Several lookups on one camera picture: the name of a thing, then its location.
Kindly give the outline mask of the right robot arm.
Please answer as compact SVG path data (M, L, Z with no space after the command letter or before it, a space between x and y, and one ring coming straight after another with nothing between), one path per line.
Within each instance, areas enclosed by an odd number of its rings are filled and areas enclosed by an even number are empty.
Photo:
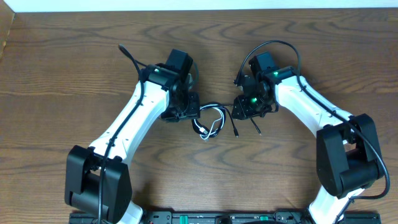
M386 176L386 165L374 121L366 114L354 116L316 92L294 67L280 68L270 53L245 60L251 74L239 71L234 84L243 94L234 100L233 118L263 117L284 107L315 136L317 197L307 208L308 223L346 220L349 204L365 189Z

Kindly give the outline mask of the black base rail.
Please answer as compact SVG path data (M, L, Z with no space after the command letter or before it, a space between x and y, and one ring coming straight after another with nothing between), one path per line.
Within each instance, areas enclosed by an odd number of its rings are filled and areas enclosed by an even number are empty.
M71 213L68 223L97 223L87 213ZM315 223L307 212L279 210L271 213L177 213L144 212L140 224L218 224L218 223ZM338 223L380 224L380 214L373 212L346 213Z

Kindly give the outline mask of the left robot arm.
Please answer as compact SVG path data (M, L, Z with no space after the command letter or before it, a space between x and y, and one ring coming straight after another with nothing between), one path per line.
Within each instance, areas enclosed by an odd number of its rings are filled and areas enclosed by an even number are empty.
M150 127L160 118L176 123L200 115L190 69L193 59L173 49L165 63L138 68L139 81L111 126L88 147L67 156L65 203L78 209L70 223L140 223L144 210L132 201L129 168Z

